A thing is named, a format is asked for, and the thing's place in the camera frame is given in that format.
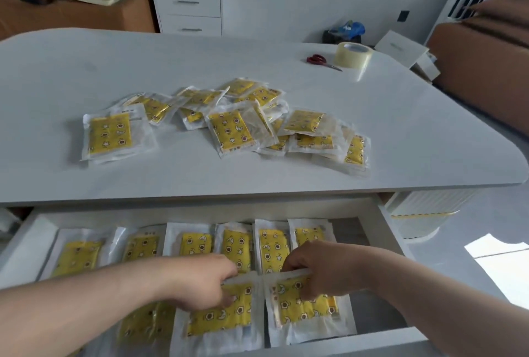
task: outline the open drawer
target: open drawer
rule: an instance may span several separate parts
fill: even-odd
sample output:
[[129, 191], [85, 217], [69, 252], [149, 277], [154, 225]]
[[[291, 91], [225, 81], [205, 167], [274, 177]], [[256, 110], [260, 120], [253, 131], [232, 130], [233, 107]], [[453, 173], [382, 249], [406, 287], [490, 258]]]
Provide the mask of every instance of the open drawer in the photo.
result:
[[[377, 196], [288, 197], [218, 204], [201, 201], [185, 206], [176, 202], [153, 202], [147, 207], [127, 209], [37, 209], [0, 255], [0, 288], [37, 280], [59, 228], [142, 227], [168, 221], [252, 222], [256, 218], [326, 218], [333, 223], [338, 242], [383, 247], [413, 258]], [[248, 352], [248, 355], [439, 355], [424, 335], [409, 327], [397, 310], [375, 295], [369, 292], [352, 294], [351, 304], [357, 335], [264, 348]]]

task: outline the white drawer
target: white drawer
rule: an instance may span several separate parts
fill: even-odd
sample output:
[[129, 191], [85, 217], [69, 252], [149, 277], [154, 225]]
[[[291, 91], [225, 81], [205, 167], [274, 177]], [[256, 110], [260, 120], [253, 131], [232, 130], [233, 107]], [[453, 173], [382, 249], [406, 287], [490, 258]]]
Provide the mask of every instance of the white drawer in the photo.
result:
[[170, 16], [160, 14], [160, 30], [164, 34], [222, 37], [221, 19], [217, 17]]
[[221, 0], [155, 0], [160, 15], [221, 17]]
[[[56, 232], [63, 227], [141, 227], [167, 221], [223, 223], [256, 218], [327, 218], [339, 242], [370, 244], [413, 258], [378, 197], [326, 197], [201, 201], [186, 206], [175, 202], [148, 204], [138, 209], [36, 209], [0, 255], [0, 288], [35, 281], [45, 264]], [[329, 354], [362, 356], [440, 355], [416, 328], [408, 327], [397, 310], [371, 293], [351, 295], [358, 335], [305, 344], [265, 348], [245, 355], [323, 357]]]

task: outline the floor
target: floor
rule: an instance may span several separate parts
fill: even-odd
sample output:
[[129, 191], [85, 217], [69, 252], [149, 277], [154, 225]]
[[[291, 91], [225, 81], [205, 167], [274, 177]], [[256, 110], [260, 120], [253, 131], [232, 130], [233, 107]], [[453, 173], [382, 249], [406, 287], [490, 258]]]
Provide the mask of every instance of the floor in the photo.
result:
[[[474, 114], [514, 142], [529, 160], [528, 138]], [[528, 244], [526, 182], [516, 187], [481, 190], [432, 239], [410, 247], [418, 261], [434, 270], [529, 308]]]

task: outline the desk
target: desk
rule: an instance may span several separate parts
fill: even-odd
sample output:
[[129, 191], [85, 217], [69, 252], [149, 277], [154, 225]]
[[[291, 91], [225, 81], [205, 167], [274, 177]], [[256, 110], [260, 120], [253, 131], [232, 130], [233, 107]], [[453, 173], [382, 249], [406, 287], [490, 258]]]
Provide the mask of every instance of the desk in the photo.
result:
[[[332, 60], [335, 49], [76, 28], [2, 41], [0, 205], [395, 192], [389, 211], [407, 215], [450, 212], [479, 188], [527, 180], [527, 162], [512, 142], [387, 55], [375, 53], [361, 80], [304, 62], [314, 53]], [[90, 168], [79, 162], [83, 114], [128, 93], [171, 94], [245, 76], [283, 89], [291, 106], [354, 123], [372, 141], [370, 177], [303, 158], [221, 160], [207, 130], [172, 126], [156, 129], [158, 152]], [[435, 228], [419, 222], [403, 236]]]

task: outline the scissors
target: scissors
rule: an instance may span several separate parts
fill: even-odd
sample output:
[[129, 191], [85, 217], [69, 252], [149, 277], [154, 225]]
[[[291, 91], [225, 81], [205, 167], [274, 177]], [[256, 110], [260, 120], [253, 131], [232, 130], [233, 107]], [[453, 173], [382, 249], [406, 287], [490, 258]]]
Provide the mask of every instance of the scissors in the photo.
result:
[[323, 56], [321, 55], [318, 55], [317, 53], [312, 55], [312, 56], [309, 56], [307, 58], [307, 63], [310, 63], [310, 64], [318, 64], [320, 66], [327, 66], [327, 67], [330, 67], [334, 70], [337, 70], [337, 71], [343, 71], [342, 69], [338, 69], [338, 67], [336, 66], [333, 66], [329, 63], [327, 63], [327, 59], [324, 58]]

